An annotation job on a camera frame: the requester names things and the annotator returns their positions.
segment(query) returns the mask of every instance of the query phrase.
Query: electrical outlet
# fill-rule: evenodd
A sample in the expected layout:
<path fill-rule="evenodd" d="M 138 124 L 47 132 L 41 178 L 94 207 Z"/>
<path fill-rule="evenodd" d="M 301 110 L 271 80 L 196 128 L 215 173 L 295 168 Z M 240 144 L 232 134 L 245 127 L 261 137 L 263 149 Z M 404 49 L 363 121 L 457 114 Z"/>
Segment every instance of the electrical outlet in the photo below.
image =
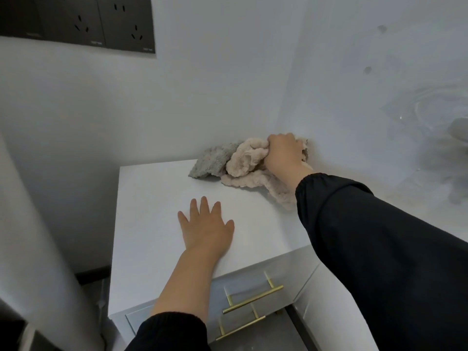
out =
<path fill-rule="evenodd" d="M 108 48 L 156 53 L 151 0 L 97 0 Z"/>
<path fill-rule="evenodd" d="M 44 39 L 34 0 L 0 0 L 0 35 Z"/>
<path fill-rule="evenodd" d="M 46 40 L 105 47 L 96 0 L 36 0 Z"/>

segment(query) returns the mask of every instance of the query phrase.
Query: cabinet top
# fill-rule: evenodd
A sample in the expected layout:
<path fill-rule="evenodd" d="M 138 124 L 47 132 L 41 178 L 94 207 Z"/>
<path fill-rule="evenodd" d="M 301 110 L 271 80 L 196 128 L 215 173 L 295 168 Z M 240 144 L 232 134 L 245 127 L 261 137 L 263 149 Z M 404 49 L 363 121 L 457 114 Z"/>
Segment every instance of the cabinet top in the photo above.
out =
<path fill-rule="evenodd" d="M 156 299 L 184 241 L 177 212 L 203 195 L 221 201 L 225 221 L 235 222 L 230 250 L 214 278 L 310 244 L 296 211 L 287 212 L 263 189 L 226 187 L 219 179 L 188 177 L 196 160 L 120 168 L 108 314 Z"/>

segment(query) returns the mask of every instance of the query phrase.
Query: microfiber cloth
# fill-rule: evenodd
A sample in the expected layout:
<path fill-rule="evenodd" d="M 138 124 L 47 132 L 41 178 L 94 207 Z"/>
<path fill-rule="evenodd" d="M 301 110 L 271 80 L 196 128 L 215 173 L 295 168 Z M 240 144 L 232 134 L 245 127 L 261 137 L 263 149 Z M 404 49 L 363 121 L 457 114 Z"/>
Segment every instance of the microfiber cloth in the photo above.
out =
<path fill-rule="evenodd" d="M 305 162 L 308 159 L 307 139 L 296 138 L 304 143 L 302 154 Z M 194 178 L 218 176 L 226 186 L 249 188 L 265 186 L 278 203 L 292 210 L 296 206 L 294 192 L 290 192 L 263 163 L 269 148 L 270 143 L 267 140 L 258 138 L 213 147 L 203 152 L 189 176 Z"/>

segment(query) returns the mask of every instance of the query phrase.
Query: drawer handle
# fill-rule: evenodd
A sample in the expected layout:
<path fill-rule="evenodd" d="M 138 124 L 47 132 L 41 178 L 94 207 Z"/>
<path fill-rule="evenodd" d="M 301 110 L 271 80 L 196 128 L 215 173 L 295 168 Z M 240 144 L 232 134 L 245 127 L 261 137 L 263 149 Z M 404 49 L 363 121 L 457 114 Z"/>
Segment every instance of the drawer handle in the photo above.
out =
<path fill-rule="evenodd" d="M 255 315 L 255 319 L 252 320 L 251 322 L 248 322 L 248 323 L 245 324 L 245 325 L 242 325 L 241 327 L 239 327 L 239 328 L 237 328 L 237 329 L 235 329 L 235 330 L 229 331 L 228 333 L 225 333 L 224 328 L 223 328 L 223 325 L 221 324 L 221 319 L 219 319 L 219 330 L 221 331 L 221 336 L 218 336 L 218 337 L 215 339 L 215 341 L 224 339 L 226 336 L 232 335 L 233 333 L 236 333 L 236 332 L 238 332 L 239 330 L 245 329 L 246 327 L 248 327 L 248 326 L 250 326 L 250 325 L 253 325 L 253 324 L 255 324 L 256 322 L 259 322 L 260 320 L 263 320 L 263 319 L 266 318 L 266 315 L 259 317 L 258 314 L 257 314 L 257 311 L 255 310 L 255 307 L 253 306 L 253 304 L 251 304 L 251 306 L 252 306 L 252 310 L 253 310 L 254 315 Z"/>
<path fill-rule="evenodd" d="M 240 302 L 239 304 L 235 304 L 235 305 L 233 304 L 232 296 L 230 294 L 227 294 L 226 296 L 227 296 L 227 301 L 229 303 L 229 308 L 223 309 L 223 314 L 227 314 L 229 312 L 232 312 L 233 310 L 236 310 L 236 309 L 238 309 L 240 307 L 246 306 L 247 304 L 250 304 L 250 303 L 252 303 L 254 301 L 257 301 L 257 300 L 259 300 L 259 299 L 261 299 L 263 297 L 266 297 L 267 295 L 270 295 L 270 294 L 272 294 L 274 292 L 277 292 L 277 291 L 284 288 L 284 285 L 280 285 L 278 287 L 275 287 L 273 285 L 272 280 L 267 276 L 266 272 L 264 272 L 264 274 L 265 274 L 266 280 L 268 281 L 268 284 L 270 285 L 270 289 L 268 291 L 260 293 L 260 294 L 258 294 L 256 296 L 252 297 L 252 298 L 246 299 L 245 301 Z"/>

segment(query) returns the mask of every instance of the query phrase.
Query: floor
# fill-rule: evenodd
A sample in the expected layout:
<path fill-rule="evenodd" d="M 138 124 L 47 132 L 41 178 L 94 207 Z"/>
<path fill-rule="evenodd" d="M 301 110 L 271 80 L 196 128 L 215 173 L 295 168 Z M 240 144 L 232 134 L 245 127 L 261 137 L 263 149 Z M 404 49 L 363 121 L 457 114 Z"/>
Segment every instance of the floor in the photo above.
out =
<path fill-rule="evenodd" d="M 103 285 L 104 297 L 108 300 L 109 279 Z M 86 284 L 83 289 L 96 306 L 101 296 L 101 282 Z M 124 351 L 126 344 L 112 321 L 107 318 L 107 305 L 102 308 L 102 333 L 108 343 L 107 351 Z M 240 330 L 225 339 L 210 344 L 212 351 L 307 351 L 296 328 L 284 309 L 273 313 L 248 328 Z"/>

